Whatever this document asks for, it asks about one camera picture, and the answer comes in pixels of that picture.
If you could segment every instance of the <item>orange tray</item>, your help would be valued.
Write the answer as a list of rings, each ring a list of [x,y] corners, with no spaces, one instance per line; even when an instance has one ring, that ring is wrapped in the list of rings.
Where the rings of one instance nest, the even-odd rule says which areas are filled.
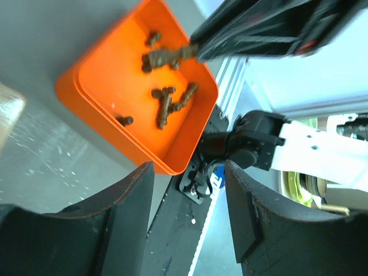
[[[189,39],[161,0],[146,0],[69,68],[56,82],[60,101],[137,165],[152,160],[158,174],[185,171],[216,104],[216,82],[209,69],[187,60],[178,71],[167,66],[146,75],[142,54],[149,33],[159,30],[155,48],[178,49]],[[168,117],[164,130],[156,126],[159,101],[151,90],[174,86],[178,101],[188,82],[199,89],[188,105]],[[123,127],[118,116],[132,116]]]

